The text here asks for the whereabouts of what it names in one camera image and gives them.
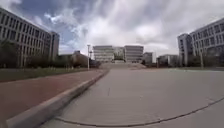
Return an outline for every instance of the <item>brick pavement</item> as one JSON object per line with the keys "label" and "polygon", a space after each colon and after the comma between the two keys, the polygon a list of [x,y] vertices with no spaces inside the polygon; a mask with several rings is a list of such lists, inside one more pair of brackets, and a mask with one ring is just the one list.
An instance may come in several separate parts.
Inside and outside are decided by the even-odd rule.
{"label": "brick pavement", "polygon": [[9,119],[102,72],[92,70],[0,83],[0,120]]}

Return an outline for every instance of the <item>street lamp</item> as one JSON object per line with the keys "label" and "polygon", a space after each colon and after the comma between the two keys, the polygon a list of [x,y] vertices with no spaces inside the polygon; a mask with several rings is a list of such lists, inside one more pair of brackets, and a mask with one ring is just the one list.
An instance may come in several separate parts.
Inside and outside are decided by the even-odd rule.
{"label": "street lamp", "polygon": [[88,70],[89,70],[89,48],[90,48],[90,45],[88,44],[87,46],[88,46],[88,57],[87,58],[88,58]]}

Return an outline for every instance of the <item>concrete pavement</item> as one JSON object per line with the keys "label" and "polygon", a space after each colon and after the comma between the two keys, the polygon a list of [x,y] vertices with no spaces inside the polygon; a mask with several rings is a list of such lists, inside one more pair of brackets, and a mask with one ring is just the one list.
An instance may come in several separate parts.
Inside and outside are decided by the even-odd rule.
{"label": "concrete pavement", "polygon": [[[88,124],[126,125],[182,115],[224,97],[224,72],[111,70],[57,117]],[[136,128],[221,128],[224,101],[189,116]],[[40,128],[92,128],[55,119]]]}

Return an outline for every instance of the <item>lawn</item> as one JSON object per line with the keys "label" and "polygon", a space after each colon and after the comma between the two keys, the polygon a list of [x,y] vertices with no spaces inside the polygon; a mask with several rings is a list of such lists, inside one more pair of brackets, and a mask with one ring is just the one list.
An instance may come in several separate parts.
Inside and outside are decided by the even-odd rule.
{"label": "lawn", "polygon": [[86,68],[65,69],[65,68],[40,68],[40,69],[0,69],[0,82],[23,80],[65,73],[86,71]]}

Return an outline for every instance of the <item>sky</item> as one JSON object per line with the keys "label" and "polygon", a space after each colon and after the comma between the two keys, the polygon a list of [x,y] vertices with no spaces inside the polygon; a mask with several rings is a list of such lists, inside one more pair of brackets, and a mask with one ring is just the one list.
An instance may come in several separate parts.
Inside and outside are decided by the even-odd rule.
{"label": "sky", "polygon": [[178,35],[224,17],[223,0],[0,0],[0,6],[59,33],[59,54],[86,54],[87,44],[178,54]]}

